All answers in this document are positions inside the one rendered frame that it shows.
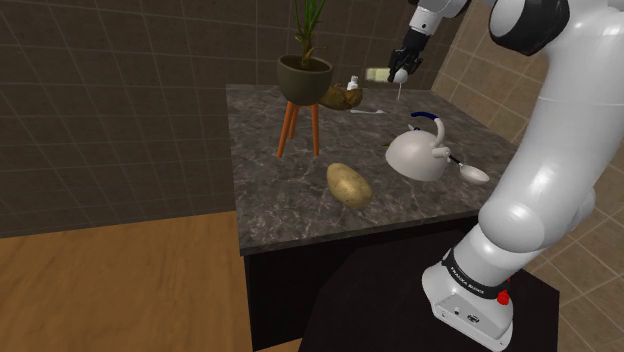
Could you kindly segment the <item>potted plant on orange legs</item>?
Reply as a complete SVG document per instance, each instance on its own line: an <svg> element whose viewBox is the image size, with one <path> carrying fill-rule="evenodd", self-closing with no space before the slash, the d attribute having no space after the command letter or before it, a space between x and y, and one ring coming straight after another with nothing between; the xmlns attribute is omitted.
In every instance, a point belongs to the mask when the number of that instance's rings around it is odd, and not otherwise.
<svg viewBox="0 0 624 352"><path fill-rule="evenodd" d="M313 56L318 50L313 45L315 27L320 22L326 0L304 0L303 18L299 15L297 0L294 3L295 39L302 45L302 52L300 55L283 55L277 60L278 85L287 100L276 153L278 158L283 156L286 140L294 135L301 107L311 111L313 152L315 156L319 155L319 102L329 89L333 74L331 63Z"/></svg>

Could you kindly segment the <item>white spoon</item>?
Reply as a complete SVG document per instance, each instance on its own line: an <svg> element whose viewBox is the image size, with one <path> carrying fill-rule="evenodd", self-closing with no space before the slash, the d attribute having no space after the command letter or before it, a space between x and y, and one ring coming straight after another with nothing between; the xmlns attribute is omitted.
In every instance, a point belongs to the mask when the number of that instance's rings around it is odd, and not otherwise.
<svg viewBox="0 0 624 352"><path fill-rule="evenodd" d="M403 68L399 69L399 70L395 73L394 78L393 78L393 82L394 82L395 84L398 84L398 85L399 85L399 88L398 88L398 93L397 93L397 99L400 99L400 96L401 96L401 90L402 90L402 85L403 85L403 84L404 84L404 83L408 80L408 78L409 78L409 74L408 74L408 72L407 72L405 69L403 69Z"/></svg>

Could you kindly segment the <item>brown potato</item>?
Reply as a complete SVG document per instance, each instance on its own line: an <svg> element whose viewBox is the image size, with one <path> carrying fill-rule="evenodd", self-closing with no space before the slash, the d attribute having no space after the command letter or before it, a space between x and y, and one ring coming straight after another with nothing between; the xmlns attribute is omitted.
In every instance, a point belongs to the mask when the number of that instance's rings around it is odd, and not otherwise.
<svg viewBox="0 0 624 352"><path fill-rule="evenodd" d="M371 186L349 166L342 163L330 164L326 178L332 195L345 206L362 208L372 201Z"/></svg>

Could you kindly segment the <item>brown bread loaf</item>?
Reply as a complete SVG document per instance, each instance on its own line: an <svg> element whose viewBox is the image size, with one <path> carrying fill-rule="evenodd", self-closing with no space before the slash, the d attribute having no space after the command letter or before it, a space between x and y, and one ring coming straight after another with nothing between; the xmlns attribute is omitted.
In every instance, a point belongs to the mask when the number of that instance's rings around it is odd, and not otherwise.
<svg viewBox="0 0 624 352"><path fill-rule="evenodd" d="M344 111L357 107L362 99L362 89L347 90L342 85L336 84L328 88L319 104L332 110Z"/></svg>

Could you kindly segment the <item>dark robot stand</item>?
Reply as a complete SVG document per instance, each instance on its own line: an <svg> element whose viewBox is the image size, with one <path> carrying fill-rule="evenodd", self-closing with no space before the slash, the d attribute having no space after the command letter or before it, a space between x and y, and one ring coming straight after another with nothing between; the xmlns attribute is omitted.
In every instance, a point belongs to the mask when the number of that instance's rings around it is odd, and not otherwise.
<svg viewBox="0 0 624 352"><path fill-rule="evenodd" d="M356 250L324 284L299 352L490 352L434 317L423 271L459 231ZM559 293L525 271L511 279L513 335L504 352L557 352Z"/></svg>

